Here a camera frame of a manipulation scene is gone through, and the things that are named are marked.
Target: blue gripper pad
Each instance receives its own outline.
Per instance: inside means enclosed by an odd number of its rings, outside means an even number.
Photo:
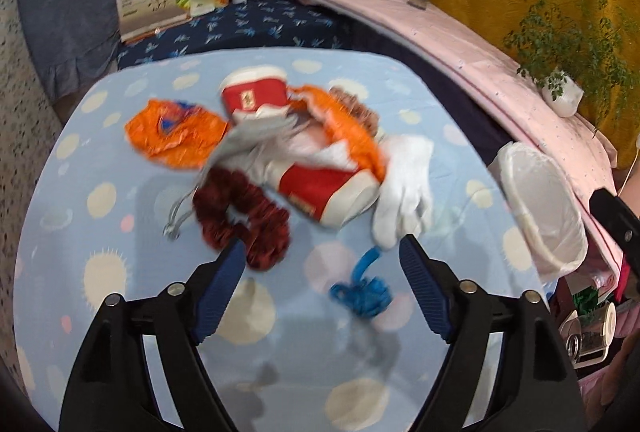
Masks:
[[[400,240],[399,256],[404,276],[409,281],[427,325],[432,332],[448,342],[454,332],[449,319],[450,299],[436,280],[433,271],[430,271],[429,264],[431,262],[433,266],[437,266],[438,262],[427,256],[413,235],[407,235]]]
[[[236,240],[225,248],[216,261],[217,271],[199,300],[194,301],[196,321],[191,335],[200,345],[207,336],[216,332],[231,295],[236,290],[246,265],[244,243]]]

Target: pink tablecloth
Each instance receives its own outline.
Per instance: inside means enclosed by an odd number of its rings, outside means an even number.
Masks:
[[[611,174],[615,150],[604,137],[594,137],[578,116],[559,118],[532,82],[516,75],[516,62],[435,6],[422,12],[406,0],[300,1],[355,18],[408,47],[462,87],[514,139],[554,157],[567,174],[585,227],[604,259],[590,254],[581,269],[601,295],[615,288],[622,251],[589,213],[594,190],[605,187],[615,192]]]

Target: speckled wall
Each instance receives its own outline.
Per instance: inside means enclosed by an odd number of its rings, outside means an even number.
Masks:
[[[22,387],[14,340],[14,275],[22,221],[61,125],[36,77],[16,0],[0,0],[0,354]]]

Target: brown scrunchie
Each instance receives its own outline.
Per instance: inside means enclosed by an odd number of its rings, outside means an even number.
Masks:
[[[349,94],[340,87],[332,86],[329,89],[329,94],[345,106],[349,114],[356,118],[357,122],[364,127],[371,137],[376,136],[380,121],[378,113],[363,105],[355,95]]]
[[[248,225],[227,218],[227,210],[245,215]],[[246,246],[251,269],[267,271],[284,258],[289,247],[289,212],[272,203],[242,172],[213,167],[193,194],[193,208],[202,236],[215,250],[239,238]]]

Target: blue hair tie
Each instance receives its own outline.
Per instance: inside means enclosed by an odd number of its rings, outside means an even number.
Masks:
[[[367,268],[380,257],[380,249],[371,248],[362,255],[351,272],[351,285],[334,284],[329,295],[338,303],[348,307],[357,316],[371,319],[384,311],[393,297],[385,281],[363,277]]]

